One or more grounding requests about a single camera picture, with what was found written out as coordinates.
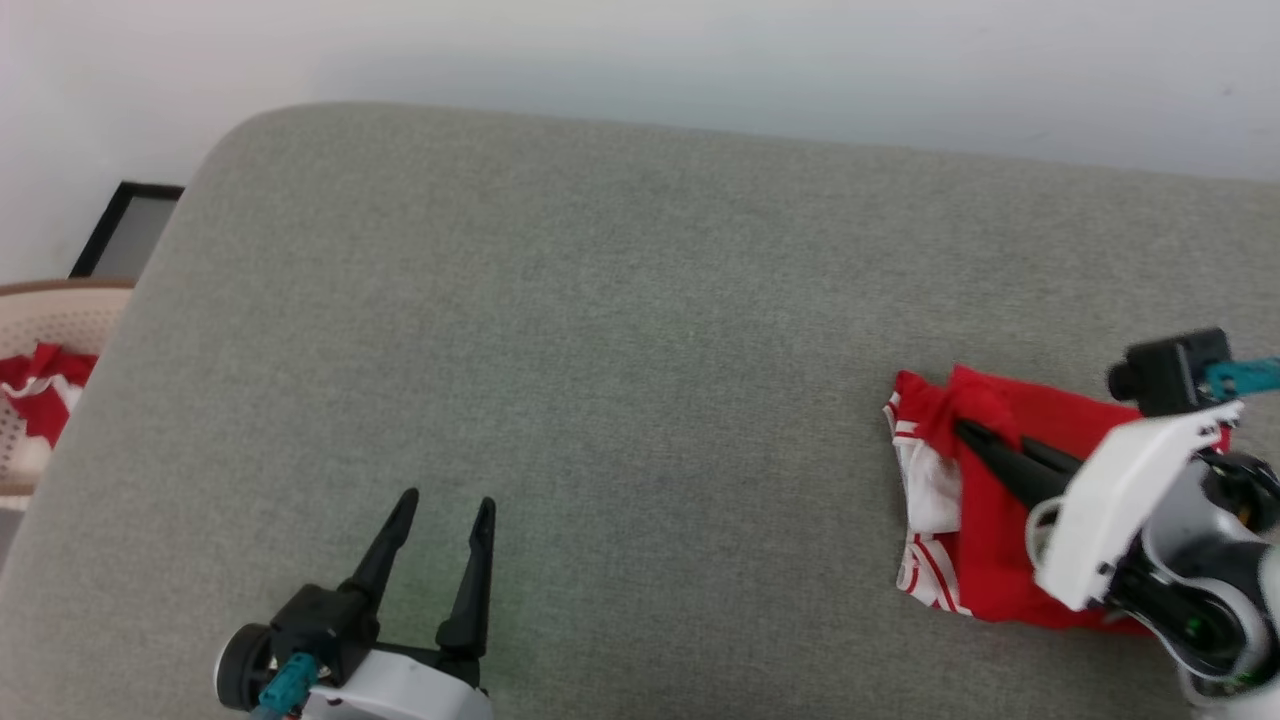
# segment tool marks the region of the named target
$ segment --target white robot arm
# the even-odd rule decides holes
[[[1041,588],[1147,625],[1197,719],[1280,717],[1280,550],[1260,534],[1280,523],[1280,480],[1213,450],[1240,396],[1280,388],[1280,363],[1233,363],[1222,331],[1199,331],[1132,347],[1110,384],[1147,416],[1083,464],[972,423],[957,433],[1028,506]]]
[[[303,585],[270,625],[244,625],[214,670],[218,700],[255,720],[492,720],[480,688],[489,634],[497,507],[484,498],[471,559],[439,650],[379,642],[378,609],[419,493],[401,497],[356,573],[330,591]]]

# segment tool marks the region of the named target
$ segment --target gray sofa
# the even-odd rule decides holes
[[[429,643],[498,502],[499,719],[1180,717],[1156,643],[895,589],[881,405],[954,363],[1102,397],[1138,340],[1280,348],[1280,188],[389,105],[206,160],[0,579],[0,715],[233,716],[239,625],[424,493]],[[1240,443],[1280,436],[1274,401]]]

